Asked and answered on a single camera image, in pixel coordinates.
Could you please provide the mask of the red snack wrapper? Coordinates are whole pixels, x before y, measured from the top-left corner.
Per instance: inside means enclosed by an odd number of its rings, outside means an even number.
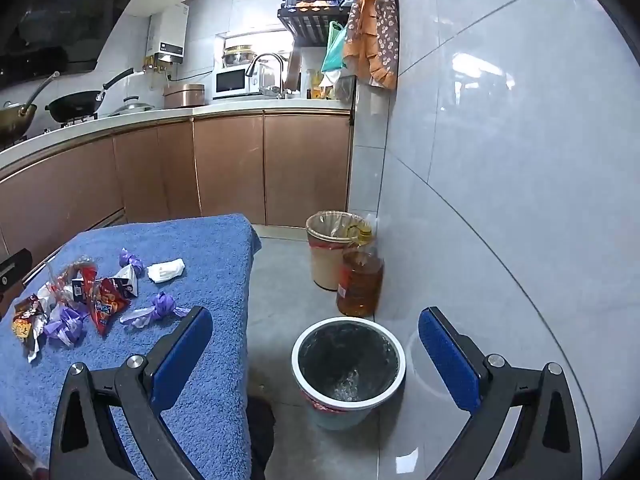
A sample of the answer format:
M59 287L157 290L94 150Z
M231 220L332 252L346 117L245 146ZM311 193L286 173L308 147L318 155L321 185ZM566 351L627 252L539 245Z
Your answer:
M81 304L89 313L100 336L106 335L112 318L138 296L138 276L131 264L110 278L99 278L93 264L83 264L70 284L74 303Z

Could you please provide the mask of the black range hood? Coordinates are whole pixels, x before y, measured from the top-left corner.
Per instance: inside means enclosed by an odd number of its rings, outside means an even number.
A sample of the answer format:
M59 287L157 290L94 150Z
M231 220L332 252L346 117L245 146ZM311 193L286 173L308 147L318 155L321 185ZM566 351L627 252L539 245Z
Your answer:
M1 87L89 73L130 0L32 0L1 48Z

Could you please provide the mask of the white rimmed black trash bin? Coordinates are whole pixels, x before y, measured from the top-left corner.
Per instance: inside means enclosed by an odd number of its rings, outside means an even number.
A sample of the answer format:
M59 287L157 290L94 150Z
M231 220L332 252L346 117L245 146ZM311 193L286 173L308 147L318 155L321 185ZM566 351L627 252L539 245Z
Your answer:
M312 421L330 431L363 422L405 380L399 340L384 326L340 316L309 326L291 353L291 370Z

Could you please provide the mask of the purple wrapper knot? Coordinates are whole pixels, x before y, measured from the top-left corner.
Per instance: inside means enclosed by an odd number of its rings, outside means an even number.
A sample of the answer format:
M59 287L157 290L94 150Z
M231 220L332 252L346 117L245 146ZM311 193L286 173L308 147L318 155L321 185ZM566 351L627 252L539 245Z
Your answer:
M144 264L142 263L141 259L126 248L122 248L119 253L119 265L122 268L131 266L137 278L141 278L144 275Z
M122 325L142 330L142 328L167 318L169 315L184 318L190 311L190 308L178 306L173 296L166 294L166 292L160 292L152 299L152 304L149 307L137 308L124 314L119 322Z
M66 304L57 304L50 313L49 321L43 327L43 333L48 338L62 342L66 347L73 347L84 332L84 321L87 316L86 311L77 311Z

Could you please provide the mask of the orange floral apron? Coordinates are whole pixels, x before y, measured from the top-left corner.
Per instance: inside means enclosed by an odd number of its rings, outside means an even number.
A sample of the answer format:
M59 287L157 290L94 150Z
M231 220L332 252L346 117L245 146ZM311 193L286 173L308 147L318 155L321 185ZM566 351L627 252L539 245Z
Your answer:
M346 25L343 62L359 79L394 91L399 67L397 0L354 0Z

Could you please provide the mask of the brown kitchen cabinets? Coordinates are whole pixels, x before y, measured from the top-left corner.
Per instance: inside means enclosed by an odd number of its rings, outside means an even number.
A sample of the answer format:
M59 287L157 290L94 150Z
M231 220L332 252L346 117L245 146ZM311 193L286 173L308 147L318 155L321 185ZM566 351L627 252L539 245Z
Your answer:
M76 234L128 222L242 214L300 228L348 202L352 120L250 110L46 134L1 155L1 251L42 260Z

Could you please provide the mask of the white tissue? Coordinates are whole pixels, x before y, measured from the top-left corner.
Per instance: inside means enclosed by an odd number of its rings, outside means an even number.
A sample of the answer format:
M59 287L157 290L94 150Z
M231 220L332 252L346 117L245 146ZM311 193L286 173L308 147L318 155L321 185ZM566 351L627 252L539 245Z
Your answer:
M162 284L173 280L174 278L180 278L183 274L186 265L181 258L154 263L152 266L146 268L149 279L155 284Z

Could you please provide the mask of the clear plastic red wrapper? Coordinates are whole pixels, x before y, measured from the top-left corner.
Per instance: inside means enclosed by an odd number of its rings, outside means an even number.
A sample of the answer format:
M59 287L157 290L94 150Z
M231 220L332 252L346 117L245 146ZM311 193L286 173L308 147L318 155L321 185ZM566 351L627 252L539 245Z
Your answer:
M98 276L98 266L92 259L79 258L58 272L55 272L49 260L46 269L49 277L46 289L56 304L88 307Z

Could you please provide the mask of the white water heater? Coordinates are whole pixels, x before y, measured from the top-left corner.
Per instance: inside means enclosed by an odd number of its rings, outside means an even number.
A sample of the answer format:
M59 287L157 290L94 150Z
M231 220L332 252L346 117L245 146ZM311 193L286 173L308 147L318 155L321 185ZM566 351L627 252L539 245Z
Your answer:
M154 60L181 64L186 45L189 7L184 3L168 6L151 16L145 56Z

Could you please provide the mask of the large cooking oil bottle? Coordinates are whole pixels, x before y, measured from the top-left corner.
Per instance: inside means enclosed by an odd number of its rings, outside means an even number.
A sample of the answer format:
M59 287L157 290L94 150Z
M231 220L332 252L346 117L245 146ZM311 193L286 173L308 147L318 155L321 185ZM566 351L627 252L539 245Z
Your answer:
M375 314L384 276L384 260L372 228L367 223L351 226L352 237L342 252L336 306L341 314L370 318Z

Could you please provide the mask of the beige lined trash bin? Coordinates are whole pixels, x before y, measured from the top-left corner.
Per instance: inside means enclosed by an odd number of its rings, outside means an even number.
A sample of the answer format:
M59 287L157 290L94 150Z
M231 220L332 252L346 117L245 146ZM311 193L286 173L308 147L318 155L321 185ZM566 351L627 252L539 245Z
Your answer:
M346 211L318 211L306 221L311 278L321 288L337 291L344 249L366 220Z

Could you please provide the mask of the white countertop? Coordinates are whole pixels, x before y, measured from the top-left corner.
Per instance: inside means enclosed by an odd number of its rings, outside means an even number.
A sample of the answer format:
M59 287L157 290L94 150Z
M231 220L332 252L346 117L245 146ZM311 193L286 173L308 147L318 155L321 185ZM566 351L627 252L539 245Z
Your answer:
M337 100L306 99L252 99L221 100L206 106L148 110L134 114L114 116L81 122L77 125L40 134L1 152L1 179L35 165L71 148L132 130L170 125L175 122L193 122L217 116L254 115L260 113L283 114L337 114L349 115L352 107Z

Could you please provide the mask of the brass pan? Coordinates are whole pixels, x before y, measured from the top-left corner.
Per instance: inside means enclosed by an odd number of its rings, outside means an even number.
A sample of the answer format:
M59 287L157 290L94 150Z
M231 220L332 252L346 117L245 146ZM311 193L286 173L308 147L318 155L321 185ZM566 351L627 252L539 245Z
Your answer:
M58 76L60 76L60 73L56 70L32 92L32 95L25 103L9 104L2 108L0 113L1 148L8 148L26 134L37 111L37 105L35 104L37 96Z

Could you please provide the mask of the brown rice cooker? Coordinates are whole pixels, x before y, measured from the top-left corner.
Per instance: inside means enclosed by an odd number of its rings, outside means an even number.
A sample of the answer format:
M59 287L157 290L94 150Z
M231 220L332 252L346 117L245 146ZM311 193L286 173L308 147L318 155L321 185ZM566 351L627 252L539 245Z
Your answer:
M163 107L174 108L198 107L206 104L204 84L168 84L163 90Z

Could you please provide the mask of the dark snack packet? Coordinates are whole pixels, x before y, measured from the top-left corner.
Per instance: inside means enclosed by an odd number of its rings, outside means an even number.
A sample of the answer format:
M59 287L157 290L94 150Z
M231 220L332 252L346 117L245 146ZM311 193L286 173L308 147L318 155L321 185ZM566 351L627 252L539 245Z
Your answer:
M14 308L12 332L21 341L29 363L35 361L46 340L44 328L49 322L49 312L48 300L37 295L28 296Z

